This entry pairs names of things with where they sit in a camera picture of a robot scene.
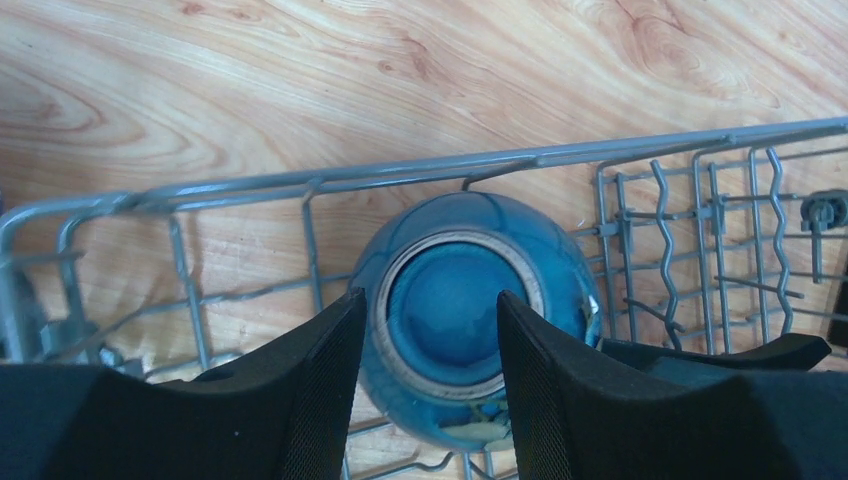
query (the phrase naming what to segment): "light wood surface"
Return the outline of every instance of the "light wood surface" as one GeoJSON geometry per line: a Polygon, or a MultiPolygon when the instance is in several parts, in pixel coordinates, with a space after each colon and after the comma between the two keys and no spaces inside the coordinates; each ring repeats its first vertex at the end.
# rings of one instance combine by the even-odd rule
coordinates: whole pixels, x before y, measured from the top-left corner
{"type": "MultiPolygon", "coordinates": [[[[848,111],[848,7],[829,0],[7,0],[0,32],[0,186],[10,205],[848,111]]],[[[787,162],[786,182],[801,193],[845,187],[846,167],[844,155],[787,162]]],[[[521,173],[480,188],[515,196],[574,229],[596,220],[593,171],[521,173]]],[[[744,191],[738,174],[721,180],[728,193],[744,191]]],[[[388,218],[456,188],[449,182],[318,198],[322,271],[349,270],[388,218]]],[[[635,207],[653,211],[655,187],[628,188],[635,207]]],[[[685,207],[688,200],[675,201],[685,207]]],[[[299,218],[290,203],[185,218],[203,290],[304,277],[299,218]]],[[[729,235],[749,232],[749,218],[729,222],[729,235]]],[[[797,214],[790,223],[797,230],[797,214]]],[[[28,227],[20,248],[51,248],[56,224],[28,227]]],[[[681,228],[676,233],[693,241],[681,228]]],[[[658,258],[658,238],[637,238],[639,255],[658,258]]],[[[96,221],[77,243],[88,251],[80,276],[92,318],[108,323],[146,302],[183,296],[161,222],[96,221]]],[[[808,251],[791,247],[793,268],[809,270],[808,251]]],[[[750,271],[745,255],[733,263],[740,275],[750,271]]],[[[827,269],[842,261],[843,245],[829,243],[827,269]]],[[[65,307],[55,273],[43,268],[34,276],[59,316],[65,307]]],[[[675,275],[684,284],[697,268],[679,265],[675,275]]],[[[662,298],[658,278],[639,281],[648,300],[662,298]]],[[[814,308],[827,307],[834,294],[832,285],[813,288],[806,280],[792,287],[814,308]]],[[[332,286],[327,298],[343,288],[332,286]]],[[[733,313],[750,313],[750,300],[735,301],[733,313]]],[[[695,322],[700,308],[686,304],[678,313],[695,322]]],[[[250,349],[311,313],[309,292],[300,290],[215,305],[207,320],[216,349],[250,349]]],[[[816,319],[797,325],[821,333],[816,319]]],[[[129,326],[118,344],[157,365],[190,355],[190,332],[184,312],[160,315],[129,326]]],[[[647,339],[658,341],[661,332],[649,328],[647,339]]],[[[739,338],[734,343],[750,340],[739,338]]],[[[362,392],[353,416],[378,416],[362,392]]],[[[442,454],[393,429],[349,445],[354,472],[416,451],[434,463],[442,454]]],[[[510,461],[499,458],[504,468],[510,461]]],[[[460,472],[456,464],[403,478],[460,472]]]]}

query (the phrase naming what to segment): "blue ceramic bowl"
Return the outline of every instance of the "blue ceramic bowl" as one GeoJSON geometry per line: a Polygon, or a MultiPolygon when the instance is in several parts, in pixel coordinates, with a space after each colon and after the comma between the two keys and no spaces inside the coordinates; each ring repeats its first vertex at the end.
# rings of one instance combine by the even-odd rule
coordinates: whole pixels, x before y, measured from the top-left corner
{"type": "Polygon", "coordinates": [[[496,298],[511,290],[596,345],[598,292],[576,243],[513,199],[460,192],[387,223],[357,262],[368,298],[360,380],[405,431],[458,451],[511,443],[496,298]]]}

